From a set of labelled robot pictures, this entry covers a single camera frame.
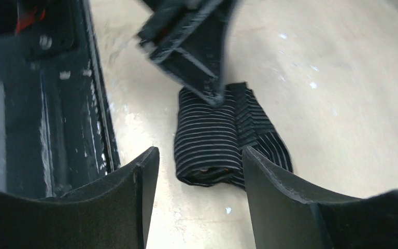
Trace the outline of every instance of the striped cloth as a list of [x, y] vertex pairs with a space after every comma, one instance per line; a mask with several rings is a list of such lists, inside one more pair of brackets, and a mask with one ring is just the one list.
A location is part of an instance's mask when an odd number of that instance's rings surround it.
[[227, 85], [225, 102], [218, 108], [186, 88], [179, 92], [174, 154], [180, 181], [204, 187], [229, 183], [245, 189], [241, 152], [247, 146], [292, 172], [285, 144], [245, 82]]

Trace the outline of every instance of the screw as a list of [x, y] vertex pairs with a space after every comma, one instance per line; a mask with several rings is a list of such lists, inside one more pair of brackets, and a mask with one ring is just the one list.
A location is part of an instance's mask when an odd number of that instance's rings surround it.
[[40, 48], [43, 50], [48, 50], [51, 48], [52, 39], [47, 35], [41, 35], [39, 40]]

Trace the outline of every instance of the folded cloth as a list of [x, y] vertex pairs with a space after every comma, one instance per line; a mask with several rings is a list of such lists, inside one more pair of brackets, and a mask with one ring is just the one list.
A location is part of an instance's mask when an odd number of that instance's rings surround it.
[[186, 88], [179, 92], [174, 151], [180, 181], [204, 187], [229, 183], [245, 189], [241, 153], [247, 146], [293, 171], [285, 144], [245, 82], [227, 85], [225, 102], [218, 108]]

